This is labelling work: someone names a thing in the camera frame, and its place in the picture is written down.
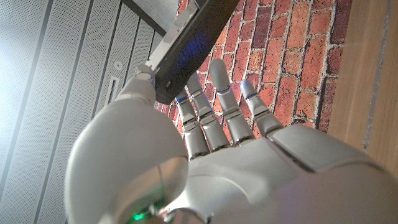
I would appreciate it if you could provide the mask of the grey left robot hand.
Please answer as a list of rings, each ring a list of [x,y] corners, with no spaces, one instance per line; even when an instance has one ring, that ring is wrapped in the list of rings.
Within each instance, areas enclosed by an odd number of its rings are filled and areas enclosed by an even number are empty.
[[[397,180],[301,124],[190,160],[146,65],[77,138],[69,223],[396,223]]]

